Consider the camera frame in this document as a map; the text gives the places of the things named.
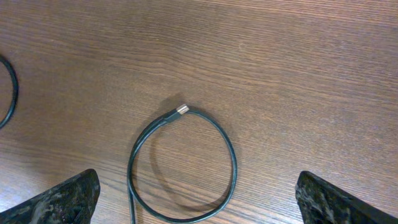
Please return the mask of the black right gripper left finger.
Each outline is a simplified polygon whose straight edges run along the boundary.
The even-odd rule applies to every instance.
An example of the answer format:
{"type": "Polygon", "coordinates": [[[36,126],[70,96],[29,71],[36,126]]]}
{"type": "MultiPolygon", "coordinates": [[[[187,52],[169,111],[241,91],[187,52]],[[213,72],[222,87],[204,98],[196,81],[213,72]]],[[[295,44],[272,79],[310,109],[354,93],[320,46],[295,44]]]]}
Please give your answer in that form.
{"type": "Polygon", "coordinates": [[[1,224],[90,224],[100,196],[100,181],[87,169],[1,212],[1,224]]]}

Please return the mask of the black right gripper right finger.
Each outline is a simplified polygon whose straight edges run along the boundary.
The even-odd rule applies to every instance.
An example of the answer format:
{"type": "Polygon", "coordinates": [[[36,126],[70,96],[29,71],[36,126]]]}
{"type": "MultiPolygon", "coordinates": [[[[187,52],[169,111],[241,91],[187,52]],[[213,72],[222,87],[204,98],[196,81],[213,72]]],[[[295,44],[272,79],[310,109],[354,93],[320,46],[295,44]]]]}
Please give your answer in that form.
{"type": "Polygon", "coordinates": [[[396,217],[306,170],[298,177],[295,197],[304,224],[397,224],[396,217]]]}

